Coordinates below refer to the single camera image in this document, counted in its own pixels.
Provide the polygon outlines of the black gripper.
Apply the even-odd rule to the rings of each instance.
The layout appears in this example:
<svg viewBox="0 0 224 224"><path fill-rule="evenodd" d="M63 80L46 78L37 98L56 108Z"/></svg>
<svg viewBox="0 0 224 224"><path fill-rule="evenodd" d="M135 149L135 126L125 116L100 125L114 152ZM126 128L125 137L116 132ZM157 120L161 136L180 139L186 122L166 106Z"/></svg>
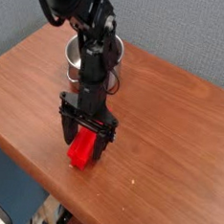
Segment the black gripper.
<svg viewBox="0 0 224 224"><path fill-rule="evenodd" d="M72 143L78 134L78 126L82 125L95 132L93 160L97 161L108 143L115 140L115 129L118 119L108 110L106 91L102 85L79 85L79 93L61 92L59 112L62 119L64 141Z"/></svg>

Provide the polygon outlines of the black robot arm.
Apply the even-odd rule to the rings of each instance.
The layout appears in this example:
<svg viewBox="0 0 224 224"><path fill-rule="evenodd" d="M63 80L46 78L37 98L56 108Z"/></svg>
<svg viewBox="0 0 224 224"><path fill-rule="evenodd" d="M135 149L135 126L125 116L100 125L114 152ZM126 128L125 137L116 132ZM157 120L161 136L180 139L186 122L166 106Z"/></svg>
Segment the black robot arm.
<svg viewBox="0 0 224 224"><path fill-rule="evenodd" d="M116 75L119 50L116 43L116 14L109 0L38 0L47 21L60 27L69 23L78 33L80 70L78 92L62 92L59 112L64 141L72 143L83 126L97 138L92 151L99 160L115 140L118 120L108 110L109 80Z"/></svg>

